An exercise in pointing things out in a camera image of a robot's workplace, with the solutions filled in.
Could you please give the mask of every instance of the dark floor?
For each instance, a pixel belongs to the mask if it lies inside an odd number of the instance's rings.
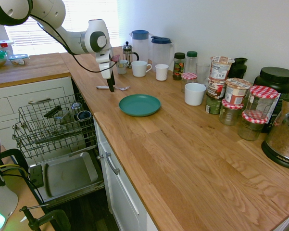
[[[92,192],[49,210],[62,209],[71,223],[71,231],[119,231],[109,212],[105,189]]]

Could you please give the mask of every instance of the spoon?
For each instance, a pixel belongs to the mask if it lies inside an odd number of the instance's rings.
[[[115,89],[120,89],[120,90],[126,90],[128,89],[130,86],[124,87],[124,88],[118,88],[118,87],[114,87]],[[108,86],[96,86],[97,89],[109,89]]]

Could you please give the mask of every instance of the dish rack tray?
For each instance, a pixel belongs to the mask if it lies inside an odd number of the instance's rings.
[[[74,103],[80,103],[81,108],[72,108]],[[61,109],[56,114],[44,117],[57,106]],[[88,110],[88,106],[80,93],[20,107],[13,134],[17,148],[25,158],[32,158],[63,149],[72,153],[96,145],[93,117],[78,120],[76,116],[81,110]]]

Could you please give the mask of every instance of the green plate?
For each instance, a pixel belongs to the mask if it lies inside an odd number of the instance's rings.
[[[119,106],[129,116],[143,117],[157,112],[161,103],[153,96],[136,94],[123,98]]]

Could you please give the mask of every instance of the window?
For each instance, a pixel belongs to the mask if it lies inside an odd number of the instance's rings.
[[[107,25],[110,43],[119,46],[117,0],[63,0],[66,16],[62,26],[67,31],[86,31],[88,21],[103,19]],[[18,26],[5,26],[9,39],[15,42],[14,53],[29,55],[66,52],[64,47],[29,18]]]

